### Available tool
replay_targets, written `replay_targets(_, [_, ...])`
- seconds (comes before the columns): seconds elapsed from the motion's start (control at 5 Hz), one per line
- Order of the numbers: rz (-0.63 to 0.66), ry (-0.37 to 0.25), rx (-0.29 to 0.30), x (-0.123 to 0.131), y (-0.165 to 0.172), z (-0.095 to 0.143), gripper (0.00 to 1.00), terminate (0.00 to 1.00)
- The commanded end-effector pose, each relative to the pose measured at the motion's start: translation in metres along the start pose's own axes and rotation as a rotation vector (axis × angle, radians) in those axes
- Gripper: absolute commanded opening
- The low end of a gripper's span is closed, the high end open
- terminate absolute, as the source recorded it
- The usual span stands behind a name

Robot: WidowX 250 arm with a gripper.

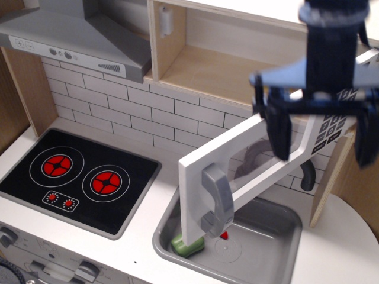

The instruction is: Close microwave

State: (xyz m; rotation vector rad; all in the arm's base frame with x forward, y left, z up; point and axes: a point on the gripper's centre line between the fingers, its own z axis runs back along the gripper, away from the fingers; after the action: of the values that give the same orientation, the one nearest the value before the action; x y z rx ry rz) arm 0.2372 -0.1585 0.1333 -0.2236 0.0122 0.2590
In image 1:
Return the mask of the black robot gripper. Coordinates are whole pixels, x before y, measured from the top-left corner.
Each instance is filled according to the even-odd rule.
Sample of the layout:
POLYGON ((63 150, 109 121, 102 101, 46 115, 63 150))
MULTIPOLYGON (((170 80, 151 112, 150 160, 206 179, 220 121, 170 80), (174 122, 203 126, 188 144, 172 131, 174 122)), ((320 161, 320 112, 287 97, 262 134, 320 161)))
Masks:
POLYGON ((368 44, 364 25, 309 25, 307 55, 284 67, 252 74, 253 110, 266 118, 272 151, 290 155, 289 114, 342 114, 358 117, 355 158, 360 168, 378 156, 378 70, 356 62, 357 41, 368 44))

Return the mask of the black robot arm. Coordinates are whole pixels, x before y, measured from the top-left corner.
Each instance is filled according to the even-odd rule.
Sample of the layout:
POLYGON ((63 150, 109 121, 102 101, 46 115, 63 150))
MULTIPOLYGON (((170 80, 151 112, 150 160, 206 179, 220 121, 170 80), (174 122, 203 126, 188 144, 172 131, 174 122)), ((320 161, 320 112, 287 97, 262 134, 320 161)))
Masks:
POLYGON ((290 155, 292 114, 347 115, 357 119, 355 157, 360 167, 378 156, 378 70, 356 62, 368 44, 368 1, 306 1, 298 12, 307 26, 307 54, 291 65, 250 77, 254 111, 266 120, 274 154, 290 155))

